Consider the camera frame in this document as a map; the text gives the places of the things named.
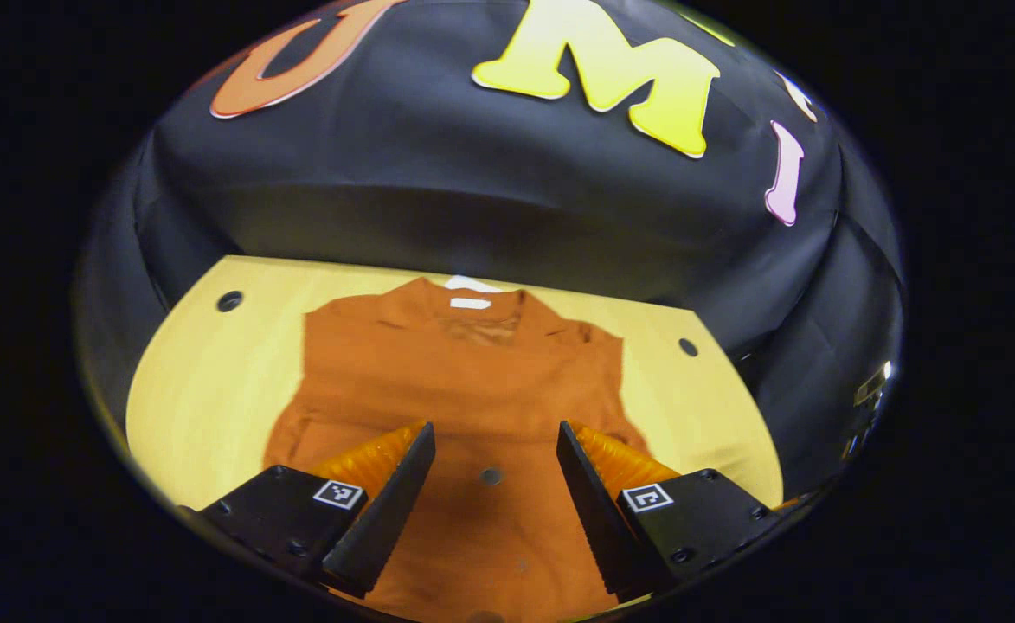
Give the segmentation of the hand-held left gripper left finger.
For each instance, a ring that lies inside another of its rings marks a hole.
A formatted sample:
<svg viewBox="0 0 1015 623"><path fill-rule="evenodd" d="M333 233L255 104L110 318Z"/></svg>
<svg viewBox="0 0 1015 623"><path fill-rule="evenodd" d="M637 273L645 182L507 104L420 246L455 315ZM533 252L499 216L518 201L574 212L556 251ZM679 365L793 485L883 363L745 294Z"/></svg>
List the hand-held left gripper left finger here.
<svg viewBox="0 0 1015 623"><path fill-rule="evenodd" d="M200 531L234 555L313 590L376 587L435 457L417 421L300 471L274 465L200 511Z"/></svg>

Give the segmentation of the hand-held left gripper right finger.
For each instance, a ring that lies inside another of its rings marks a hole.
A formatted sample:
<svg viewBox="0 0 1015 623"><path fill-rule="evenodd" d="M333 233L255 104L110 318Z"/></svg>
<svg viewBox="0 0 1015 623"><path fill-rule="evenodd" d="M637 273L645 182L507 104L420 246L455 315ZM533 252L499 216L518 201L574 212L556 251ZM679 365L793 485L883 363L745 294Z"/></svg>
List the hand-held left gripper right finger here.
<svg viewBox="0 0 1015 623"><path fill-rule="evenodd" d="M603 584L621 602L703 579L781 521L716 469L677 473L576 421L560 425L557 458Z"/></svg>

